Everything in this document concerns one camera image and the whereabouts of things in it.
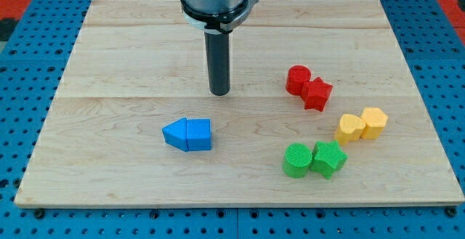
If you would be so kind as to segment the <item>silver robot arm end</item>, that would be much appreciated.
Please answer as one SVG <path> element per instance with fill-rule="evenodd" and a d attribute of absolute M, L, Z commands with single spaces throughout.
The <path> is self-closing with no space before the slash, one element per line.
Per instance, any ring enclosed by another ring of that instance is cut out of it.
<path fill-rule="evenodd" d="M 211 35 L 228 34 L 244 23 L 259 0 L 180 0 L 186 21 Z"/>

